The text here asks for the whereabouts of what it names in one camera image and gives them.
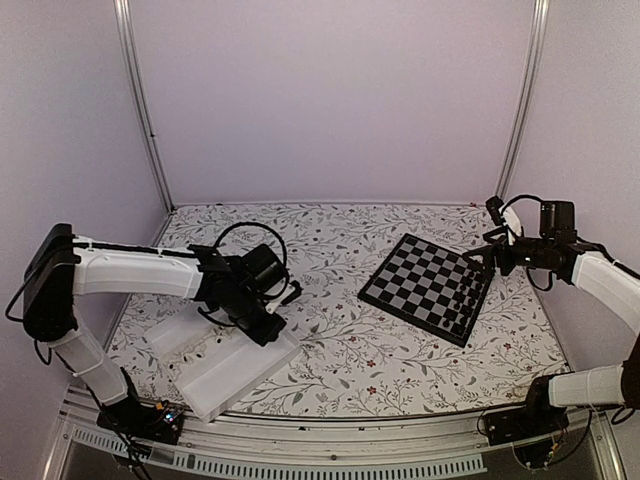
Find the black white chessboard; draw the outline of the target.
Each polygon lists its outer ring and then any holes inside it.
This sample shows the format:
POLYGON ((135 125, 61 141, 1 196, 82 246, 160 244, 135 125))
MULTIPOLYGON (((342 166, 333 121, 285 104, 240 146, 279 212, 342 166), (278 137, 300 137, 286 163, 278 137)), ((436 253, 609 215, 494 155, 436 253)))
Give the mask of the black white chessboard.
POLYGON ((491 284, 480 266, 414 235, 404 235, 358 298, 455 346, 471 336, 491 284))

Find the floral patterned table mat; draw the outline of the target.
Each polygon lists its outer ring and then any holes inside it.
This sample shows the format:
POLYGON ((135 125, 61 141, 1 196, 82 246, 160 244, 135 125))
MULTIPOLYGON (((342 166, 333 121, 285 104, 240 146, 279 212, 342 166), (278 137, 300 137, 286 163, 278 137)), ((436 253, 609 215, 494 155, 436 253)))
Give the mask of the floral patterned table mat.
POLYGON ((286 250, 302 295, 281 309, 300 354, 236 404, 308 417, 450 413, 521 401, 537 376, 568 362, 521 271, 496 277, 468 343, 456 347, 357 295, 405 234, 456 252, 489 230, 476 206, 249 204, 177 209, 163 247, 219 243, 286 250))

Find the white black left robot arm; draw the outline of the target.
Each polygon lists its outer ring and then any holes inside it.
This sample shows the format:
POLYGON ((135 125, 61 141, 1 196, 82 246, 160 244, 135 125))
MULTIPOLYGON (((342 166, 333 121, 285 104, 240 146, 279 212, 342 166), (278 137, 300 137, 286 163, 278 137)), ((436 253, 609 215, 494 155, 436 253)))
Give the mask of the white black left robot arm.
POLYGON ((96 293, 168 295, 198 303, 210 319, 222 310, 231 326, 260 346, 273 342, 285 321, 276 312, 300 292, 288 257, 261 244, 241 256, 223 256, 217 245, 161 249, 99 242, 54 225, 29 263, 20 296, 21 323, 47 344, 110 407, 111 419, 128 434, 148 426, 126 375, 95 337, 82 329, 74 310, 78 296, 96 293))

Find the right aluminium frame post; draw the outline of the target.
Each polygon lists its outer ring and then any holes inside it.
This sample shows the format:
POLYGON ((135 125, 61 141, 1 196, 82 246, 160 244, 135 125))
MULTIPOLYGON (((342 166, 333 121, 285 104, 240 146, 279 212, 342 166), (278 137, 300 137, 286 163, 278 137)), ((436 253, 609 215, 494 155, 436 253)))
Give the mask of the right aluminium frame post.
POLYGON ((542 61, 550 6, 551 2, 549 0, 535 0, 533 2, 531 29, 523 78, 495 189, 495 194, 499 197, 504 197, 508 193, 516 169, 542 61))

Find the aluminium front rail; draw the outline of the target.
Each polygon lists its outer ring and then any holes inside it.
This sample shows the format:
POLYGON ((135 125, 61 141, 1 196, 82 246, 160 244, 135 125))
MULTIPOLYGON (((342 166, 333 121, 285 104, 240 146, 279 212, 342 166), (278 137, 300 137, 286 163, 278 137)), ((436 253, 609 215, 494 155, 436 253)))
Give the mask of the aluminium front rail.
POLYGON ((604 412, 572 409, 545 466, 541 437, 493 445, 485 410, 385 418, 230 412, 211 423, 186 413, 174 445, 144 442, 138 467, 97 424, 90 395, 70 388, 44 458, 45 479, 635 479, 604 412))

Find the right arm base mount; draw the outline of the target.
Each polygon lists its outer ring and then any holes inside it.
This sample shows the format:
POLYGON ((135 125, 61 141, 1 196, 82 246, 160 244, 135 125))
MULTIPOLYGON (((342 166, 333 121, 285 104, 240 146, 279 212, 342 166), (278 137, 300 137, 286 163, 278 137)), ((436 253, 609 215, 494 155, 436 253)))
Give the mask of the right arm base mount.
POLYGON ((524 406, 482 414, 477 422, 478 432, 490 446, 510 445, 517 462, 528 470, 549 466, 568 426, 565 408, 531 412, 524 406))

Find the aluminium frame post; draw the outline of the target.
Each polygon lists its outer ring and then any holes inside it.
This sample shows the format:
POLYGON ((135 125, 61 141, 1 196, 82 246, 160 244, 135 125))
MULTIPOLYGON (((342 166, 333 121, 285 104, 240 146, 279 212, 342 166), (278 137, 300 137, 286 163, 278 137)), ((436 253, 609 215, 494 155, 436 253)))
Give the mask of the aluminium frame post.
POLYGON ((162 164, 157 144, 157 135, 145 95, 142 71, 135 42, 130 2, 127 0, 115 0, 113 4, 125 69, 152 179, 163 209, 167 214, 171 214, 175 210, 175 204, 162 164))
POLYGON ((495 194, 499 197, 504 197, 508 193, 516 169, 542 61, 550 6, 551 2, 549 0, 535 0, 533 2, 531 29, 523 78, 495 189, 495 194))

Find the left aluminium frame post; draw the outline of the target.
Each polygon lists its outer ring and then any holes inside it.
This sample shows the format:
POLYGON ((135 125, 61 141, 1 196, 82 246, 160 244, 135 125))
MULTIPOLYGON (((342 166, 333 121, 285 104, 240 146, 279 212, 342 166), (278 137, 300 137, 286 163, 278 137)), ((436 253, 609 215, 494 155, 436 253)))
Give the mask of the left aluminium frame post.
POLYGON ((175 204, 162 164, 157 144, 157 135, 145 95, 142 71, 135 42, 130 2, 127 0, 115 0, 113 4, 125 69, 152 179, 163 209, 167 214, 171 214, 175 210, 175 204))

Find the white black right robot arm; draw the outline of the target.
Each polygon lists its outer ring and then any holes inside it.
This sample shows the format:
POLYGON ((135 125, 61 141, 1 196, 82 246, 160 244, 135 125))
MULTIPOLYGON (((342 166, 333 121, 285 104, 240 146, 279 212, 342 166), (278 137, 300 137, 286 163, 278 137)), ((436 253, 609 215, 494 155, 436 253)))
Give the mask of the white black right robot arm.
MULTIPOLYGON (((541 238, 501 237, 469 250, 462 257, 489 277, 496 270, 508 275, 517 267, 543 269, 575 287, 607 308, 632 333, 639 333, 639 276, 609 258, 601 245, 588 242, 558 243, 541 238)), ((517 427, 537 436, 566 407, 639 408, 639 345, 626 360, 568 374, 534 379, 525 407, 517 415, 517 427)))

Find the white plastic tray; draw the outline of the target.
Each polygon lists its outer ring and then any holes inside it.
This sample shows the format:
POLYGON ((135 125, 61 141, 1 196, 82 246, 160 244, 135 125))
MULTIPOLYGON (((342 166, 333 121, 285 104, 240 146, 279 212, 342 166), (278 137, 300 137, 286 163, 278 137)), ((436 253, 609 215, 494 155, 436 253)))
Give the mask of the white plastic tray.
POLYGON ((186 404, 208 423, 232 407, 300 353, 298 340, 288 331, 261 347, 237 330, 232 339, 218 344, 213 357, 176 377, 169 375, 164 356, 190 337, 211 329, 223 329, 199 319, 169 319, 149 329, 145 340, 186 404))

